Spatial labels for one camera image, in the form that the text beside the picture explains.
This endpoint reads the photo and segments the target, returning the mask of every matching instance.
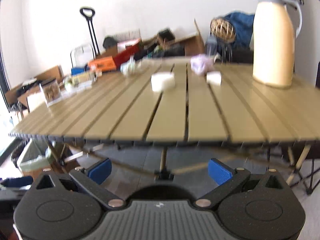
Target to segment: crumpled purple object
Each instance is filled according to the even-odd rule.
[[[205,54],[199,54],[192,57],[190,62],[192,71],[197,75],[203,75],[208,71],[214,70],[213,58],[210,58]]]

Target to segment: woven ball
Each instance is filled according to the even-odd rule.
[[[236,39],[236,31],[231,23],[228,21],[217,18],[213,19],[210,24],[211,34],[222,39],[225,43],[232,43]]]

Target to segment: transparent container with brown contents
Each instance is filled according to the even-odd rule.
[[[51,106],[62,99],[58,82],[55,78],[47,79],[40,84],[41,92],[47,106]]]

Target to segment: thermos handle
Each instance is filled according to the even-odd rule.
[[[300,3],[297,0],[283,0],[283,2],[293,5],[295,8],[297,8],[299,12],[300,23],[299,23],[299,27],[297,28],[297,33],[296,33],[296,38],[297,38],[302,28],[302,11],[300,7]]]

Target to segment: gray wall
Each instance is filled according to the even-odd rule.
[[[320,61],[320,1],[304,0],[302,9],[302,30],[295,45],[295,71],[310,84],[316,84]],[[299,25],[299,13],[288,7],[292,23]]]

